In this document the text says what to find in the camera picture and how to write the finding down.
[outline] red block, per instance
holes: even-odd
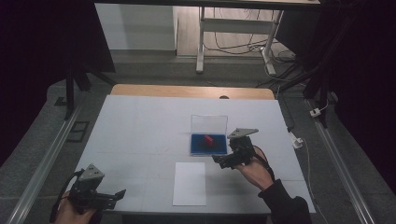
[[[209,147],[213,146],[213,138],[211,138],[209,135],[205,135],[205,142]]]

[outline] white paper sheet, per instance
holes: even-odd
[[[204,162],[176,162],[173,205],[206,205]]]

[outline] table surface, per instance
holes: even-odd
[[[319,0],[95,0],[95,3],[183,6],[234,7],[275,10],[322,10]]]
[[[93,163],[104,172],[98,187],[101,193],[126,189],[114,210],[123,214],[269,214],[257,197],[259,191],[239,172],[220,169],[211,157],[190,154],[191,115],[225,115],[227,134],[235,128],[259,129],[250,138],[264,150],[276,178],[282,180],[290,196],[305,198],[310,211],[315,212],[278,102],[270,94],[261,100],[252,94],[254,100],[247,100],[249,91],[269,93],[242,88],[115,86],[77,169]],[[177,92],[183,97],[175,97]],[[232,92],[234,98],[206,98],[218,98],[224,92]],[[238,92],[243,100],[236,99]],[[173,206],[176,162],[205,163],[206,206]]]

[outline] white table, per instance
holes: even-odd
[[[126,189],[115,212],[269,214],[259,190],[238,171],[190,155],[191,115],[226,115],[227,133],[259,129],[250,136],[253,144],[264,150],[290,196],[305,198],[315,212],[275,100],[108,95],[76,169],[93,163],[105,173],[98,192]],[[205,163],[206,206],[172,205],[175,164],[184,161]]]

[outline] human hand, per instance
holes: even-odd
[[[64,193],[59,210],[56,215],[55,224],[87,224],[90,222],[91,217],[96,212],[95,209],[87,209],[83,214],[80,214],[73,204],[67,200],[69,191]]]
[[[258,147],[254,147],[254,150],[260,157],[267,161],[264,154]],[[261,191],[268,189],[274,184],[270,173],[265,169],[262,162],[255,157],[251,159],[248,165],[239,164],[234,168],[239,170],[248,182],[259,188]]]

